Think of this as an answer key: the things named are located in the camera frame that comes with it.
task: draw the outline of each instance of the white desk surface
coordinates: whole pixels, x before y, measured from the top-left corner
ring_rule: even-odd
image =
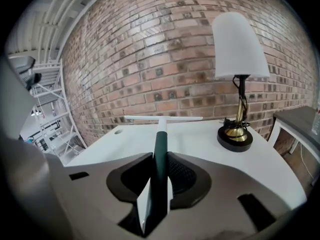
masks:
[[[217,140],[219,120],[168,123],[168,151],[185,154],[231,166],[248,174],[294,209],[303,204],[306,194],[285,160],[251,127],[251,148],[242,153],[229,151]],[[157,133],[155,124],[119,125],[75,157],[68,165],[102,163],[154,152]]]

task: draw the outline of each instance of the round hole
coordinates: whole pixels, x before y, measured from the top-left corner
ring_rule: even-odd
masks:
[[[122,131],[123,131],[122,129],[116,130],[114,134],[120,134],[120,133],[122,133]]]

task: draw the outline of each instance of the white side table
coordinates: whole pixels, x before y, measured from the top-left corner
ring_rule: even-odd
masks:
[[[276,112],[273,115],[275,122],[268,142],[273,147],[280,130],[284,129],[295,138],[289,151],[290,154],[293,153],[300,142],[320,164],[320,136],[311,131],[315,115],[316,110],[309,106]],[[318,178],[319,175],[314,178],[311,185],[314,185]]]

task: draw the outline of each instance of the black cable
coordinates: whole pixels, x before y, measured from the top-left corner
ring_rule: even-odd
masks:
[[[235,138],[240,138],[242,136],[245,136],[247,134],[247,127],[250,126],[250,123],[249,122],[244,122],[244,120],[247,119],[247,111],[248,111],[248,101],[247,101],[247,97],[244,96],[242,97],[241,94],[240,94],[240,90],[239,90],[239,86],[236,84],[235,82],[235,76],[233,77],[232,79],[232,82],[234,84],[234,86],[238,89],[238,94],[239,94],[239,99],[241,101],[241,105],[242,105],[242,108],[243,108],[243,115],[242,115],[242,118],[240,120],[240,122],[236,123],[235,120],[228,120],[225,118],[224,120],[224,124],[227,124],[229,129],[239,129],[239,128],[243,128],[243,134],[242,135],[238,135],[238,136],[229,136],[229,138],[231,139],[235,139]]]

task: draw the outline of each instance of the mesh grille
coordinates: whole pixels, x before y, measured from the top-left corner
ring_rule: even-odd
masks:
[[[189,190],[196,182],[196,173],[168,155],[169,178],[172,183],[173,196]]]

